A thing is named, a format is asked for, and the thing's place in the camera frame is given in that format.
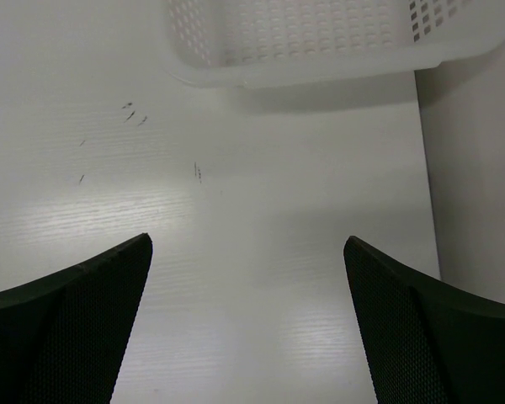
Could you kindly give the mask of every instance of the white table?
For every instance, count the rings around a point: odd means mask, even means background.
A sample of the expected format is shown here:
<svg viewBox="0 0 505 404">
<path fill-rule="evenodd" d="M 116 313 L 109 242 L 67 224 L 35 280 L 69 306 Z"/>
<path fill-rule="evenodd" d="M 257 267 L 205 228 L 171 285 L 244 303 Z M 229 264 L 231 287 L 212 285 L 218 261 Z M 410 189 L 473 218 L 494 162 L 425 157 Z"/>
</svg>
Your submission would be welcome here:
<svg viewBox="0 0 505 404">
<path fill-rule="evenodd" d="M 142 10 L 0 1 L 0 290 L 147 231 L 113 403 L 375 402 L 343 244 L 439 276 L 413 75 L 188 88 Z"/>
</svg>

